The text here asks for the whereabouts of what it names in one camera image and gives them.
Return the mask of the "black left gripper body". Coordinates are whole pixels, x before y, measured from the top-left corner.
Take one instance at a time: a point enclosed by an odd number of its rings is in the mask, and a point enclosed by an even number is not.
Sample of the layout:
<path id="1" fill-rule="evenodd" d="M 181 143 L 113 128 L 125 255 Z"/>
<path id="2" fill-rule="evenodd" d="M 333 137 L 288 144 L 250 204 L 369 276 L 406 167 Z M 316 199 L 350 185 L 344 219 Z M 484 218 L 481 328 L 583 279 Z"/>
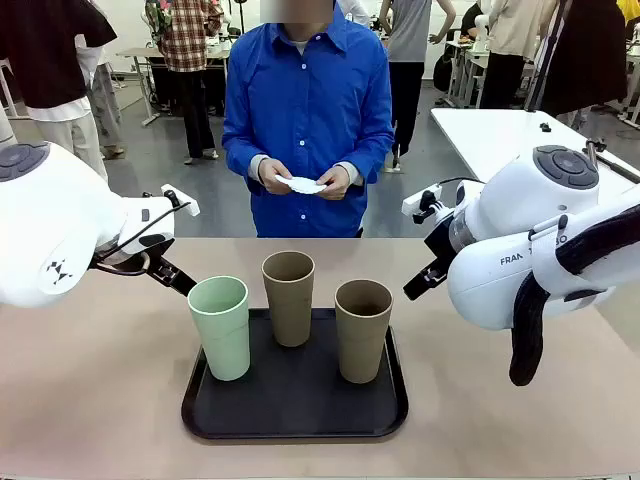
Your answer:
<path id="1" fill-rule="evenodd" d="M 141 255 L 143 257 L 143 267 L 151 268 L 159 265 L 163 260 L 163 255 L 174 244 L 172 236 L 163 234 L 146 235 L 140 238 L 143 247 Z"/>

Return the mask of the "person's left hand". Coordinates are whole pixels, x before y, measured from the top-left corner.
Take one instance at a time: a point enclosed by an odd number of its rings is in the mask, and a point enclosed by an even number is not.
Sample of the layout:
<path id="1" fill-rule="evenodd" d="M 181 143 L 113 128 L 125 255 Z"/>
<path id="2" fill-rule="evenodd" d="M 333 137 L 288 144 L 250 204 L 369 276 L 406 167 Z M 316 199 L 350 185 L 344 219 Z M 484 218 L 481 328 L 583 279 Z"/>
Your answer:
<path id="1" fill-rule="evenodd" d="M 351 185 L 349 172 L 341 165 L 335 165 L 327 170 L 317 181 L 318 186 L 323 189 L 317 193 L 325 200 L 342 200 Z"/>

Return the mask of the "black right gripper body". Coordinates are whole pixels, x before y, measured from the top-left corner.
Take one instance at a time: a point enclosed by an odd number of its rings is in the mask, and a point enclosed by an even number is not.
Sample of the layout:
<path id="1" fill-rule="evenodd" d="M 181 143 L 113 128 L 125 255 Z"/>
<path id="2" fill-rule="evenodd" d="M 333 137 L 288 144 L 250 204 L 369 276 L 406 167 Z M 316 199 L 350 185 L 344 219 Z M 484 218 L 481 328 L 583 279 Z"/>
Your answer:
<path id="1" fill-rule="evenodd" d="M 424 243 L 435 255 L 436 259 L 446 265 L 450 265 L 453 260 L 453 247 L 449 239 L 451 222 L 451 219 L 441 220 L 424 240 Z"/>

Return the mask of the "person's right hand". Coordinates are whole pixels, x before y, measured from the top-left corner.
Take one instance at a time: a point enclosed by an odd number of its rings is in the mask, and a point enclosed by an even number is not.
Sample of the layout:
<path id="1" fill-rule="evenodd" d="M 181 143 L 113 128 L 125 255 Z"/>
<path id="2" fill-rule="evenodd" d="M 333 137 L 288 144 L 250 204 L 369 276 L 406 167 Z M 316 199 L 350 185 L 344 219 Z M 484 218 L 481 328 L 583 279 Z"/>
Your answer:
<path id="1" fill-rule="evenodd" d="M 265 189 L 274 195 L 287 195 L 292 192 L 288 184 L 279 180 L 280 177 L 291 180 L 292 175 L 284 164 L 270 157 L 260 161 L 258 173 Z"/>

